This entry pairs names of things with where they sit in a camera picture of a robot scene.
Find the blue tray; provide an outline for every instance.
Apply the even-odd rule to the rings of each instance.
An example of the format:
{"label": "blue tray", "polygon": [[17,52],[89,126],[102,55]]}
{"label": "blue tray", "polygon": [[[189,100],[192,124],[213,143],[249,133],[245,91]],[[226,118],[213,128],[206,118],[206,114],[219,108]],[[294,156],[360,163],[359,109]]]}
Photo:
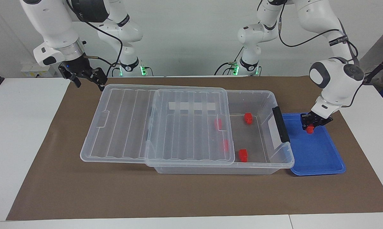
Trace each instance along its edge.
{"label": "blue tray", "polygon": [[346,171],[343,160],[324,126],[309,135],[302,129],[300,114],[284,114],[295,160],[291,171],[298,176],[341,174]]}

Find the plastic container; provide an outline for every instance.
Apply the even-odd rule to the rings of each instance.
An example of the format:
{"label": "plastic container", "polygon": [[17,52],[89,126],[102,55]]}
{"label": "plastic container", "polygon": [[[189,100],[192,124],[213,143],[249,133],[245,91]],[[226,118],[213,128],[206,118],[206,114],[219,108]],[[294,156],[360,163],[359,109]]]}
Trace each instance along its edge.
{"label": "plastic container", "polygon": [[[163,174],[272,174],[294,165],[274,107],[270,91],[111,84],[81,159],[145,163]],[[251,125],[245,113],[252,114]],[[247,149],[246,163],[240,149]]]}
{"label": "plastic container", "polygon": [[[294,165],[290,142],[281,142],[273,108],[277,107],[270,91],[228,90],[235,162],[222,166],[187,168],[155,167],[161,174],[251,174],[269,175]],[[245,113],[251,113],[252,125],[245,123]],[[247,149],[248,162],[240,162],[238,152]]]}

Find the white tabletop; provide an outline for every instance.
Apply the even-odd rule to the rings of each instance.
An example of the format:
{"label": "white tabletop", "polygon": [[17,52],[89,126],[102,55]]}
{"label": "white tabletop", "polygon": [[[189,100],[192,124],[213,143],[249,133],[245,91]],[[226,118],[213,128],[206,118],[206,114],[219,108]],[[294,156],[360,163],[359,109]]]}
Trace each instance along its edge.
{"label": "white tabletop", "polygon": [[[0,86],[0,228],[383,228],[383,213],[3,222],[64,96],[68,80],[6,79]],[[383,99],[372,86],[342,109],[383,184]]]}

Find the brown mat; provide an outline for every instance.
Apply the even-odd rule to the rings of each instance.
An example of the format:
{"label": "brown mat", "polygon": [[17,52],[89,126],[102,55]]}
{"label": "brown mat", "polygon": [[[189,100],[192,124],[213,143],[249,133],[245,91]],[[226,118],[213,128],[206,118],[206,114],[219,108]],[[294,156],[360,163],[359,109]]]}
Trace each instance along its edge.
{"label": "brown mat", "polygon": [[[284,113],[308,112],[309,77],[135,78],[109,83],[271,90]],[[295,177],[162,175],[142,164],[85,163],[80,150],[101,93],[68,87],[7,220],[383,212],[383,186],[340,113],[327,129],[347,171]]]}

